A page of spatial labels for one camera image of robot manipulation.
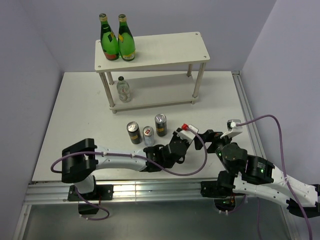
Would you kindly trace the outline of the black can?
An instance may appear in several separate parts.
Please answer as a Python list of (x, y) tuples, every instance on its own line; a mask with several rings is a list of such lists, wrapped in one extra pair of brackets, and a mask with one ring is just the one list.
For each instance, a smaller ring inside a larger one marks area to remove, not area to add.
[(159, 137), (164, 137), (167, 134), (167, 117), (160, 113), (154, 118), (156, 133)]
[(138, 145), (142, 142), (140, 127), (136, 121), (129, 122), (126, 126), (126, 130), (133, 144)]

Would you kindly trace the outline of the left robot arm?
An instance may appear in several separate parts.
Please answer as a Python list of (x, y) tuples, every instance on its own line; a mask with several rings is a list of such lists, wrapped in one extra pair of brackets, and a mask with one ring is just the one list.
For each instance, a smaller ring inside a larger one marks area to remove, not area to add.
[(148, 146), (133, 153), (112, 152), (98, 147), (93, 138), (85, 138), (62, 150), (61, 181), (74, 184), (86, 200), (96, 197), (98, 188), (94, 171), (126, 169), (136, 172), (169, 172), (175, 164), (182, 164), (196, 135), (178, 128), (166, 145)]

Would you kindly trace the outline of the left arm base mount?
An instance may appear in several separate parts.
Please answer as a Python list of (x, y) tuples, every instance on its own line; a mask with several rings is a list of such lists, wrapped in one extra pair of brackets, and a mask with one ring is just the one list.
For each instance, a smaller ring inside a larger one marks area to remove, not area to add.
[(79, 203), (78, 204), (78, 213), (81, 215), (95, 215), (98, 213), (99, 209), (97, 207), (100, 206), (101, 201), (110, 201), (113, 199), (114, 186), (112, 184), (98, 184), (94, 186), (93, 192), (79, 194), (76, 193), (76, 187), (71, 185), (69, 187), (68, 202), (83, 202), (85, 199), (88, 202), (98, 201), (97, 204), (94, 204), (95, 207), (87, 204), (87, 203)]

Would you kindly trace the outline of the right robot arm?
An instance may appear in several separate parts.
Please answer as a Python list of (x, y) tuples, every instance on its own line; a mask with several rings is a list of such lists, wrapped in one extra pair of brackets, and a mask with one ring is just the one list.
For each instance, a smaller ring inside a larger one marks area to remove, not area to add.
[(207, 152), (216, 154), (224, 167), (217, 180), (200, 183), (205, 198), (251, 195), (285, 207), (292, 215), (315, 218), (320, 215), (319, 184), (306, 184), (285, 175), (272, 162), (250, 155), (222, 132), (207, 130), (195, 139), (195, 149), (209, 143)]

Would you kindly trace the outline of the silver can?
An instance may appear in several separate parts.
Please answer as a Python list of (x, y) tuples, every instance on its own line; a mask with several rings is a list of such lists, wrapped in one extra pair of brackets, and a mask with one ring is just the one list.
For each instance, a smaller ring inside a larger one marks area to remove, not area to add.
[(143, 141), (147, 147), (152, 147), (155, 143), (154, 129), (151, 126), (145, 126), (142, 131)]

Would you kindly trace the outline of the green bottle yellow label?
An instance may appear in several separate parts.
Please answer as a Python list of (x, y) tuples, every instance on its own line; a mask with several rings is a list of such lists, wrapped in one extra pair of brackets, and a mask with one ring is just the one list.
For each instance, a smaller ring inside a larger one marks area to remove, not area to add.
[(127, 24), (127, 16), (120, 14), (118, 16), (119, 29), (118, 29), (118, 48), (121, 58), (124, 61), (132, 61), (136, 56), (136, 46), (133, 35)]

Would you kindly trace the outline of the clear bottle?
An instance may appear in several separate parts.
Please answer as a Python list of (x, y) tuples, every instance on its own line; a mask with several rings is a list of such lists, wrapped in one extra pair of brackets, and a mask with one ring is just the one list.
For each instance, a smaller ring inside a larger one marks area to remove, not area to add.
[(128, 82), (125, 81), (123, 76), (118, 77), (116, 88), (117, 88), (118, 97), (123, 103), (128, 103), (131, 101), (132, 98), (131, 98), (130, 86)]

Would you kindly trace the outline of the white two-tier shelf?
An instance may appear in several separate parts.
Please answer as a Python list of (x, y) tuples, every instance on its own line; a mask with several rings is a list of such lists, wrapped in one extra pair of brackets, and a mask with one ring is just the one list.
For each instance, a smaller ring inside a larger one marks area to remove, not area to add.
[[(195, 104), (210, 55), (200, 32), (183, 32), (134, 37), (138, 53), (133, 61), (106, 59), (100, 40), (95, 42), (94, 69), (105, 89), (113, 114), (133, 109), (179, 104)], [(123, 103), (118, 98), (113, 72), (137, 71), (155, 67), (187, 65), (186, 73), (126, 76), (133, 98)]]

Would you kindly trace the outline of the green bottle red label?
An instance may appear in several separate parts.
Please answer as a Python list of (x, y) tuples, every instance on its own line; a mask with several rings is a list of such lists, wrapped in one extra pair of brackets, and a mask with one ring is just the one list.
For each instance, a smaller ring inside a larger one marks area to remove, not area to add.
[(119, 58), (119, 47), (117, 38), (112, 31), (108, 17), (105, 13), (99, 14), (101, 24), (100, 28), (100, 44), (105, 57), (110, 61), (115, 61)]

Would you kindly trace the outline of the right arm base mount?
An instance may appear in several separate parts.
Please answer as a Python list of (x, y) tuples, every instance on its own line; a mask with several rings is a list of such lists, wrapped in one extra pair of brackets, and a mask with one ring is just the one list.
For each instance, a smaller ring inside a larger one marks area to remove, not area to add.
[(201, 181), (200, 194), (204, 198), (212, 198), (214, 207), (221, 212), (233, 211), (236, 208), (233, 185), (218, 180)]

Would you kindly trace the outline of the aluminium rail front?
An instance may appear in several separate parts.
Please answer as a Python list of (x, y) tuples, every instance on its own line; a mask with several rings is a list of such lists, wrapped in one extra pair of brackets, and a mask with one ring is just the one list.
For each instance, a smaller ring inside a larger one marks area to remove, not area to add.
[[(98, 185), (112, 185), (111, 200), (101, 200), (102, 203), (125, 202), (168, 202), (205, 200), (201, 195), (203, 179), (164, 179), (144, 181), (98, 181)], [(70, 201), (70, 184), (46, 182), (28, 186), (24, 205), (56, 205), (77, 204), (82, 200)]]

